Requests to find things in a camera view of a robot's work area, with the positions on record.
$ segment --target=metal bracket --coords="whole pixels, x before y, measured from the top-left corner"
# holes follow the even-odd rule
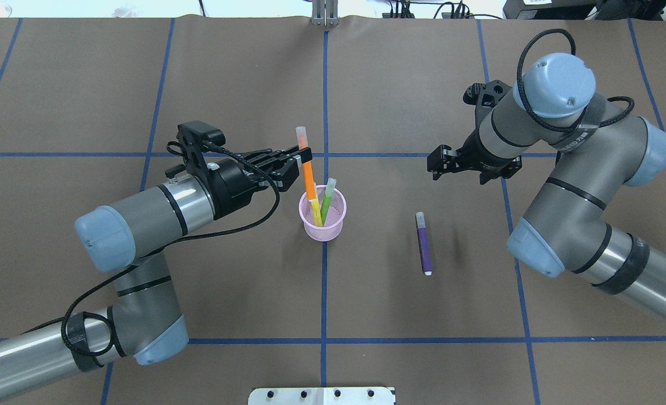
[[[254,389],[248,405],[395,405],[394,387]]]
[[[338,0],[313,0],[313,16],[310,18],[312,25],[336,26],[340,22],[338,18]]]

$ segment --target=black cable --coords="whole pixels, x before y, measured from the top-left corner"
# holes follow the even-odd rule
[[[170,148],[171,146],[178,147],[179,151],[174,151],[173,149]],[[183,157],[183,153],[181,152],[182,148],[183,148],[183,146],[180,143],[176,142],[176,141],[170,141],[165,146],[165,149],[166,149],[166,151],[168,151],[169,154],[176,155],[176,156],[181,156],[181,157]]]
[[[562,28],[554,28],[552,30],[546,30],[542,31],[538,35],[534,36],[533,39],[523,48],[523,52],[520,54],[520,59],[518,59],[518,67],[516,69],[516,85],[518,87],[518,93],[520,94],[520,99],[521,103],[523,103],[523,108],[528,113],[528,115],[536,122],[538,125],[546,128],[549,131],[554,131],[554,132],[564,132],[564,133],[570,133],[574,131],[578,124],[580,123],[580,120],[582,120],[583,115],[580,115],[578,118],[577,122],[574,123],[574,125],[569,126],[569,127],[557,127],[554,125],[551,125],[549,123],[546,123],[546,121],[542,120],[541,117],[538,116],[533,111],[533,108],[531,108],[530,103],[528,102],[528,98],[525,95],[525,89],[523,87],[523,62],[525,61],[525,57],[528,54],[528,51],[530,51],[531,48],[533,48],[533,45],[541,38],[543,38],[546,35],[549,34],[563,34],[569,41],[570,43],[570,54],[574,55],[575,54],[575,40],[573,39],[573,36],[570,35],[570,33],[566,30],[563,30]],[[628,107],[623,110],[619,115],[616,115],[615,117],[611,118],[610,120],[605,120],[601,123],[600,128],[606,127],[608,125],[612,125],[614,123],[617,123],[618,121],[623,120],[626,116],[628,116],[629,113],[633,110],[633,107],[635,103],[633,102],[633,99],[630,97],[626,96],[616,96],[616,97],[610,97],[608,99],[610,102],[614,101],[624,101],[628,103]]]
[[[32,331],[37,331],[38,329],[45,328],[46,326],[53,325],[53,323],[58,323],[58,322],[63,321],[63,320],[65,320],[65,317],[63,317],[63,316],[61,316],[60,318],[55,318],[52,321],[47,321],[46,323],[41,323],[40,325],[36,326],[35,328],[30,328],[27,331],[24,331],[22,334],[27,334],[27,333],[32,332]]]
[[[178,148],[181,148],[182,146],[181,146],[180,143],[178,143],[176,141],[169,142],[168,145],[166,145],[166,150],[168,150],[168,152],[173,154],[173,155],[183,156],[183,154],[181,152],[175,151],[174,149],[171,148],[171,146],[177,146]],[[150,257],[150,256],[153,256],[154,254],[160,253],[161,251],[163,251],[163,249],[166,246],[170,246],[170,245],[176,244],[178,242],[192,241],[192,240],[204,239],[204,238],[212,238],[214,236],[230,235],[232,233],[238,233],[238,232],[241,232],[241,231],[246,231],[248,229],[254,228],[255,226],[260,225],[261,223],[266,222],[266,220],[268,220],[268,218],[270,218],[273,215],[273,213],[276,212],[276,209],[278,208],[278,205],[281,203],[281,192],[278,190],[278,187],[276,186],[276,183],[274,183],[274,181],[271,179],[271,176],[269,176],[266,172],[261,170],[258,166],[255,166],[254,164],[250,164],[245,159],[242,159],[239,154],[234,154],[233,152],[230,152],[228,149],[225,149],[222,146],[216,146],[210,141],[204,141],[204,146],[207,149],[209,149],[209,151],[217,152],[217,153],[220,153],[220,154],[225,154],[227,156],[230,156],[231,158],[233,158],[233,160],[238,161],[238,163],[242,164],[244,167],[250,169],[251,171],[254,171],[254,172],[258,173],[261,177],[263,177],[263,179],[265,179],[268,182],[269,185],[271,185],[271,188],[273,189],[274,194],[276,194],[276,202],[273,203],[273,206],[268,211],[268,213],[266,213],[266,215],[263,216],[263,218],[260,218],[259,220],[255,221],[254,223],[250,223],[249,225],[246,225],[246,226],[241,226],[240,228],[230,229],[228,231],[205,233],[205,234],[202,234],[202,235],[193,235],[193,236],[185,236],[185,237],[182,237],[182,238],[178,238],[178,239],[170,242],[169,244],[167,244],[165,246],[162,246],[162,247],[156,249],[155,251],[149,253],[145,257]],[[114,330],[113,324],[110,322],[110,320],[108,318],[106,318],[105,316],[99,315],[97,313],[91,313],[91,312],[85,312],[85,311],[83,311],[81,313],[84,320],[86,318],[93,318],[94,320],[99,320],[102,323],[105,323],[107,328],[109,329],[109,334],[110,334],[109,343],[107,344],[107,346],[105,348],[103,348],[101,350],[94,351],[94,352],[89,351],[89,350],[79,349],[79,348],[76,348],[75,346],[73,346],[73,344],[70,341],[70,338],[68,338],[68,322],[70,321],[70,317],[73,315],[73,310],[75,310],[75,307],[78,306],[78,304],[81,303],[84,299],[86,299],[87,297],[89,297],[90,295],[95,293],[97,290],[101,290],[101,288],[106,287],[106,285],[114,282],[115,280],[119,279],[120,277],[123,277],[124,275],[127,275],[128,273],[137,269],[137,267],[138,267],[138,265],[132,264],[132,265],[128,266],[125,270],[119,272],[118,274],[116,274],[112,277],[109,277],[109,279],[105,280],[104,282],[96,285],[96,287],[93,287],[90,290],[83,293],[83,295],[78,297],[68,307],[68,310],[66,311],[66,313],[63,317],[54,319],[52,321],[47,321],[46,323],[42,323],[41,325],[38,325],[38,326],[36,326],[35,328],[32,328],[32,329],[29,329],[28,331],[25,331],[22,334],[26,334],[26,333],[29,333],[29,332],[32,332],[32,331],[35,331],[35,330],[38,330],[38,329],[45,328],[46,326],[53,325],[54,323],[61,322],[61,339],[63,340],[63,344],[65,344],[65,346],[66,346],[66,348],[68,348],[68,350],[70,350],[72,352],[75,352],[75,353],[78,353],[78,354],[81,354],[81,356],[88,356],[88,357],[97,357],[97,356],[102,356],[103,354],[106,354],[114,346],[114,340],[115,340],[115,336],[114,336],[114,332],[113,332],[113,330]]]
[[[616,15],[611,15],[606,18],[601,19],[601,21],[611,21],[611,20],[621,20],[619,17],[623,18],[628,18],[631,16],[631,11],[633,11],[633,8],[636,6],[635,2],[631,2],[628,4],[628,8],[626,8],[624,11],[619,11],[619,13],[616,13]]]
[[[557,127],[555,125],[551,125],[549,123],[546,123],[546,121],[543,121],[541,117],[538,116],[533,111],[533,108],[531,108],[530,103],[528,102],[528,97],[525,95],[525,89],[523,88],[523,62],[525,61],[525,57],[528,54],[528,51],[530,51],[531,48],[533,48],[534,44],[538,42],[539,39],[543,38],[546,35],[549,34],[562,34],[565,36],[569,43],[570,43],[570,54],[574,55],[575,54],[575,39],[573,39],[573,36],[570,35],[570,33],[562,28],[553,28],[551,30],[545,30],[539,33],[538,35],[534,36],[533,39],[530,40],[530,42],[523,48],[523,52],[520,54],[520,58],[518,59],[518,67],[516,69],[516,85],[518,86],[518,93],[520,94],[520,100],[521,103],[523,103],[523,109],[528,113],[528,115],[533,118],[533,120],[538,123],[538,125],[546,128],[549,131],[554,131],[554,132],[571,132],[575,130],[575,126],[573,125],[571,127]]]
[[[440,3],[438,10],[435,10],[435,14],[433,15],[433,20],[435,20],[435,18],[438,16],[440,9],[443,8],[444,5],[451,5],[451,13],[453,11],[453,8],[456,6],[453,2]]]
[[[182,238],[178,238],[163,247],[170,246],[172,244],[176,244],[182,241],[193,241],[196,239],[213,238],[214,236],[230,235],[231,233],[246,231],[248,229],[260,225],[261,223],[266,222],[266,220],[268,220],[268,218],[270,218],[273,215],[273,213],[276,212],[278,205],[281,203],[281,192],[278,190],[276,183],[274,183],[273,180],[271,179],[271,176],[269,176],[266,172],[261,170],[258,166],[248,163],[248,161],[246,161],[245,159],[241,159],[240,155],[234,154],[232,151],[229,151],[228,149],[225,149],[222,146],[216,146],[210,143],[209,141],[204,141],[204,145],[207,146],[210,151],[230,156],[231,158],[233,158],[233,160],[237,161],[238,163],[242,164],[248,169],[251,169],[254,172],[258,173],[261,177],[263,177],[263,179],[265,179],[268,182],[268,184],[271,185],[274,194],[276,194],[276,202],[273,203],[273,206],[268,211],[268,213],[266,213],[266,215],[263,216],[263,218],[260,218],[259,220],[255,221],[254,223],[250,223],[249,225],[241,226],[240,228],[229,229],[228,231],[219,231],[212,233],[204,233],[201,235],[183,236]]]
[[[468,7],[462,0],[458,3],[456,11],[451,14],[451,18],[462,19],[470,13],[470,7]]]
[[[636,103],[634,102],[634,100],[632,98],[626,97],[626,96],[610,97],[608,99],[608,101],[610,101],[610,102],[624,101],[624,102],[628,103],[628,107],[626,107],[625,110],[623,110],[623,112],[621,112],[619,115],[616,115],[615,117],[611,118],[610,120],[603,121],[600,125],[600,128],[607,127],[608,125],[613,125],[614,123],[617,123],[618,121],[623,120],[623,118],[626,118],[626,116],[631,113],[634,106],[636,105]]]
[[[497,18],[498,20],[505,20],[504,18],[500,18],[497,15],[466,15],[464,18],[469,18],[470,16],[492,16],[493,18]]]
[[[131,264],[128,266],[125,270],[119,272],[118,274],[109,277],[106,281],[96,285],[96,287],[91,288],[90,290],[86,291],[81,295],[80,297],[76,298],[76,300],[68,307],[68,310],[66,311],[65,315],[63,316],[63,320],[61,321],[61,338],[63,339],[63,344],[65,344],[66,348],[70,350],[71,352],[76,352],[78,354],[81,354],[82,356],[88,356],[88,357],[96,357],[96,356],[102,356],[103,354],[106,354],[107,351],[110,350],[110,348],[113,347],[115,336],[113,334],[113,324],[110,323],[110,320],[106,318],[105,316],[98,315],[97,313],[91,313],[91,312],[83,312],[83,318],[84,320],[86,318],[94,318],[94,320],[99,320],[102,323],[105,323],[107,328],[109,329],[110,333],[110,338],[109,338],[109,343],[107,346],[101,350],[97,350],[95,352],[89,351],[89,350],[82,350],[76,348],[76,346],[73,346],[73,343],[71,343],[70,339],[68,338],[68,322],[70,321],[71,315],[73,315],[73,310],[75,309],[76,306],[80,302],[82,302],[84,299],[89,297],[92,293],[95,293],[97,290],[101,290],[101,288],[106,287],[106,285],[114,282],[117,279],[120,279],[124,275],[127,275],[128,273],[132,272],[133,270],[137,269],[138,266],[135,264]]]

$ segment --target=yellow marker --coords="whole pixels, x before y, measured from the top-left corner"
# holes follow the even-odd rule
[[[295,135],[298,137],[299,149],[308,147],[308,136],[305,135],[305,127],[295,127]],[[321,206],[318,203],[318,193],[316,192],[316,183],[313,180],[313,165],[310,161],[303,164],[303,180],[305,182],[305,197],[310,203],[310,212],[313,213],[313,225],[323,226],[321,219]]]

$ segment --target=pink cup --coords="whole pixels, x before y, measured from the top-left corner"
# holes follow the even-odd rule
[[[326,185],[323,184],[318,186],[316,190],[318,192],[318,202],[321,205],[323,205],[325,189]],[[346,207],[347,206],[343,194],[341,194],[338,189],[335,189],[333,191],[331,206],[328,210],[328,216],[326,218],[326,224],[328,224],[328,226],[313,225],[311,204],[308,202],[308,198],[305,193],[300,196],[300,201],[298,203],[298,213],[300,214],[300,219],[303,220],[303,227],[305,228],[305,232],[308,234],[308,236],[319,242],[326,242],[338,236],[341,229],[343,229],[343,218],[345,218]]]

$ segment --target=black band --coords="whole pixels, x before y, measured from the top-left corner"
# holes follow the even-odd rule
[[[596,264],[598,259],[603,256],[603,252],[605,251],[606,247],[608,247],[608,243],[610,243],[610,237],[613,235],[613,227],[611,227],[610,224],[606,223],[605,224],[605,236],[603,237],[603,242],[601,242],[601,246],[598,247],[598,250],[596,250],[596,254],[591,257],[590,260],[588,260],[583,266],[580,267],[580,269],[573,270],[573,274],[581,274],[582,272],[586,271],[587,269],[590,269],[593,264]]]
[[[74,348],[90,351],[91,348],[88,346],[88,336],[86,335],[86,319],[84,318],[83,313],[76,313],[70,317],[68,320],[68,325],[66,325],[66,334],[68,339]],[[73,361],[75,361],[78,369],[83,372],[88,372],[102,367],[102,364],[98,362],[96,357],[83,356],[74,351],[71,351],[70,354],[73,355]]]
[[[560,187],[564,190],[572,192],[575,195],[578,195],[578,197],[583,198],[583,200],[587,200],[587,201],[590,201],[591,203],[595,204],[601,210],[605,210],[605,208],[606,208],[605,202],[601,201],[600,198],[598,198],[595,195],[590,194],[586,191],[583,191],[583,190],[579,189],[578,187],[575,187],[572,184],[566,183],[563,180],[556,179],[555,177],[548,177],[546,179],[546,183],[551,183],[552,185],[556,185],[557,187]]]
[[[530,145],[519,145],[519,144],[517,144],[517,143],[513,143],[513,142],[508,141],[507,139],[505,139],[505,137],[504,137],[504,136],[498,131],[498,128],[496,128],[496,121],[493,120],[493,114],[495,114],[495,113],[496,113],[495,110],[493,110],[493,112],[490,113],[490,126],[493,127],[493,132],[496,133],[496,135],[498,136],[498,138],[501,139],[501,141],[507,143],[507,144],[510,145],[510,146],[515,146],[516,148],[528,148],[528,146],[533,146],[533,144],[530,144]]]
[[[594,94],[588,106],[583,110],[583,115],[580,116],[580,122],[575,127],[575,130],[566,135],[562,140],[550,145],[564,153],[572,152],[583,145],[600,127],[607,102],[603,95]]]
[[[641,238],[632,236],[631,234],[628,235],[632,239],[631,253],[626,257],[623,266],[608,280],[600,284],[591,284],[593,287],[598,287],[603,292],[616,295],[624,292],[644,272],[650,257],[650,247]]]
[[[115,322],[113,320],[113,306],[110,305],[106,310],[106,318],[110,321],[110,334],[112,335],[112,345],[115,347],[115,351],[118,352],[118,356],[125,357],[125,351],[123,347],[120,346],[120,341],[118,339],[118,333],[115,331]]]
[[[118,292],[118,297],[122,297],[124,295],[132,294],[132,293],[137,293],[140,290],[145,290],[146,288],[150,287],[155,287],[158,284],[163,284],[164,282],[169,282],[170,281],[170,276],[167,275],[165,277],[161,277],[158,280],[153,280],[149,282],[145,282],[143,284],[138,284],[135,287],[130,287],[130,288],[125,288],[125,290],[121,290]]]
[[[170,194],[170,190],[168,190],[163,184],[159,184],[158,188],[160,188],[163,195],[168,198],[168,203],[170,204],[170,207],[173,208],[175,217],[178,218],[178,223],[181,224],[181,232],[183,233],[183,236],[186,236],[188,234],[188,225],[186,225],[186,219],[183,217],[181,207],[178,206],[176,198],[173,197],[173,194]]]

